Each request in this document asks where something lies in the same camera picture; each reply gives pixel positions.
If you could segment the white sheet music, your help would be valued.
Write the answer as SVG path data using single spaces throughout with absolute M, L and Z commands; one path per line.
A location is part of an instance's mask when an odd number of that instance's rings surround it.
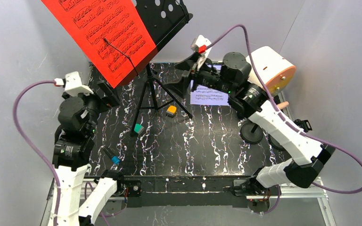
M 229 106 L 228 94 L 198 85 L 195 91 L 190 92 L 190 104 Z

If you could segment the pink-headed microphone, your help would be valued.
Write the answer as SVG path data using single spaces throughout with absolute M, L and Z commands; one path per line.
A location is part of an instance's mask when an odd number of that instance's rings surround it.
M 277 104 L 277 107 L 278 107 L 280 110 L 282 110 L 282 109 L 286 108 L 288 105 L 289 105 L 289 102 L 288 102 L 288 101 L 285 101 L 285 102 L 282 102 L 282 103 Z

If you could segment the tall black mic stand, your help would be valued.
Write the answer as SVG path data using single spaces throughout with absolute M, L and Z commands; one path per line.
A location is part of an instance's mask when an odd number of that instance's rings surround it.
M 239 133 L 244 141 L 252 145 L 260 143 L 264 137 L 262 128 L 251 121 L 246 121 L 241 126 Z

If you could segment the red sheet music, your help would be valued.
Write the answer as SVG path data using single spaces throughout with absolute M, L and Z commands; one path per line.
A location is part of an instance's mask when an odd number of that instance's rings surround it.
M 43 4 L 113 88 L 131 82 L 158 53 L 131 0 L 44 0 Z

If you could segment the black music stand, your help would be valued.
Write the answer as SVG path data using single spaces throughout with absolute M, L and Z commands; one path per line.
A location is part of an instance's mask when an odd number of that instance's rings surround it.
M 155 48 L 148 55 L 148 58 L 144 59 L 137 66 L 137 71 L 140 74 L 146 72 L 147 76 L 143 82 L 140 99 L 130 128 L 130 135 L 133 137 L 138 136 L 134 133 L 133 129 L 135 124 L 138 123 L 140 110 L 158 111 L 175 102 L 190 118 L 192 117 L 191 113 L 186 110 L 169 89 L 163 86 L 156 76 L 157 72 L 151 68 L 150 61 L 193 18 L 193 14 L 187 10 L 182 0 L 137 0 L 136 10 L 152 38 Z M 155 85 L 162 88 L 170 96 L 171 100 L 158 105 L 156 99 L 158 92 Z

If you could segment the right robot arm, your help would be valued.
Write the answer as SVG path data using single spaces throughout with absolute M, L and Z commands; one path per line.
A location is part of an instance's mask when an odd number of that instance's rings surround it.
M 248 80 L 252 66 L 241 53 L 227 53 L 220 70 L 198 52 L 175 67 L 182 71 L 182 76 L 177 82 L 167 83 L 168 89 L 180 97 L 198 85 L 226 93 L 234 110 L 269 133 L 290 155 L 289 160 L 261 167 L 246 182 L 234 186 L 235 195 L 260 194 L 285 183 L 308 188 L 334 153 L 334 148 L 305 137 L 302 130 L 271 103 L 266 91 Z

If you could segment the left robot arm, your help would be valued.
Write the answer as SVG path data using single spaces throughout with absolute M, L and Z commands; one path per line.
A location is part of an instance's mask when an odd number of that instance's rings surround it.
M 103 97 L 84 85 L 75 96 L 69 91 L 63 93 L 52 159 L 58 176 L 53 197 L 59 199 L 59 203 L 52 204 L 49 226 L 93 226 L 109 197 L 118 191 L 120 173 L 106 170 L 89 197 L 80 204 L 98 118 L 101 113 L 119 106 L 114 88 L 105 81 L 99 82 L 98 86 L 104 92 Z

